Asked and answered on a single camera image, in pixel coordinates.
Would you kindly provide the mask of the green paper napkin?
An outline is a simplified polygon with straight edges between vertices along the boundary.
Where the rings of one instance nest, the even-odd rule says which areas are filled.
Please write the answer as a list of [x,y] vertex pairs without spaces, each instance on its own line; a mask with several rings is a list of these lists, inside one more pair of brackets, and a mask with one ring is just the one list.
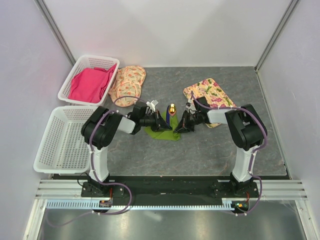
[[178,141],[181,138],[180,133],[174,133],[174,129],[178,126],[178,118],[176,115],[169,116],[169,125],[172,127],[172,130],[154,132],[150,127],[145,127],[144,131],[153,139],[156,140],[165,140],[165,141]]

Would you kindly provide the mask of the iridescent gold spoon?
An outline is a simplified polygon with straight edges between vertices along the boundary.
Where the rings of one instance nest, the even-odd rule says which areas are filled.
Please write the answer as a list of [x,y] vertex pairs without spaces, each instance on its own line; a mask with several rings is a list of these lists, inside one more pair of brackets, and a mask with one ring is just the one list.
[[171,103],[169,106],[168,106],[168,108],[167,108],[167,113],[171,116],[171,117],[173,117],[175,114],[176,114],[176,106],[175,106],[175,104],[174,103]]

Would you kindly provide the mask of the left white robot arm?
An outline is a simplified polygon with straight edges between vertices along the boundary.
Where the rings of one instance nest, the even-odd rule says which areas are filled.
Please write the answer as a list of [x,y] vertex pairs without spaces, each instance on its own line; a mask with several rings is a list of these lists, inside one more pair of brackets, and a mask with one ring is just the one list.
[[110,191],[110,185],[105,181],[110,175],[107,155],[115,134],[120,131],[135,135],[142,127],[149,127],[156,133],[172,130],[157,109],[153,110],[140,101],[128,115],[99,106],[82,126],[81,135],[90,152],[89,176],[95,181],[92,191],[99,197],[106,196]]

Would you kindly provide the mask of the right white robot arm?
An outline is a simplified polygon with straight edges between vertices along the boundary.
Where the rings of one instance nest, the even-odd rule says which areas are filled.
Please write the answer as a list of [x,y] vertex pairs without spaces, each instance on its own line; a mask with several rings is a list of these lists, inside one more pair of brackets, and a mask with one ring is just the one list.
[[182,119],[174,129],[175,133],[188,133],[199,124],[225,124],[237,147],[235,165],[229,181],[215,180],[212,184],[218,198],[258,197],[253,166],[256,153],[266,145],[267,129],[251,104],[241,107],[210,107],[207,99],[194,98],[187,103]]

